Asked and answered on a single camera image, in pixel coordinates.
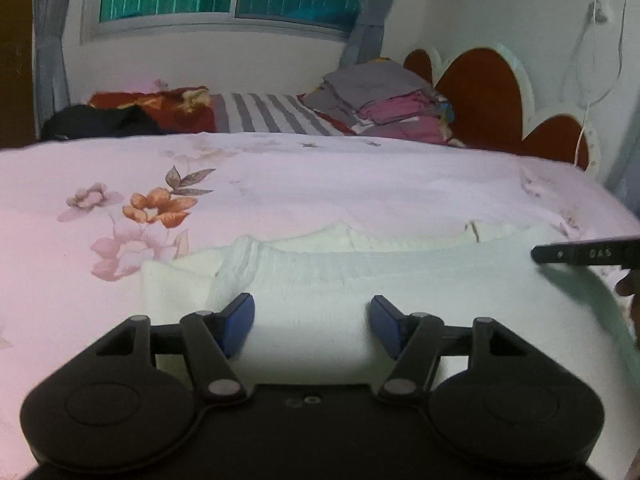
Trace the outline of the person's right hand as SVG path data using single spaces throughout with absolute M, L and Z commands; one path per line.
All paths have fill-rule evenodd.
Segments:
M 634 326 L 634 344 L 640 344 L 640 271 L 631 270 L 615 285 L 618 296 L 629 298 L 629 317 Z

